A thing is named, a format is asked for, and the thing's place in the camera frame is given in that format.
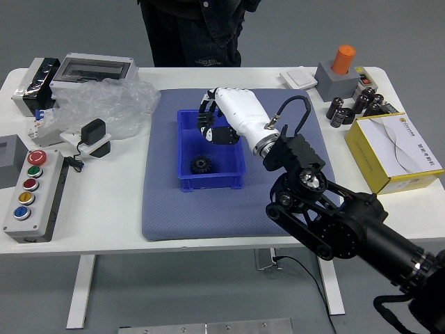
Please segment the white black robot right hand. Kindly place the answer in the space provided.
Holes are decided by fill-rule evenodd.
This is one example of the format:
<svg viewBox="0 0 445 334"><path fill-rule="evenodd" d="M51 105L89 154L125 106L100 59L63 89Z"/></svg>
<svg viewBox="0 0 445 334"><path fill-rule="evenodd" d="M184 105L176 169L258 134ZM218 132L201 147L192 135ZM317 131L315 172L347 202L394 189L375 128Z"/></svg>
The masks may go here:
<svg viewBox="0 0 445 334"><path fill-rule="evenodd" d="M264 158L279 136L265 109L250 90L215 88L204 95L197 128L211 143L234 145L245 137L253 154Z"/></svg>

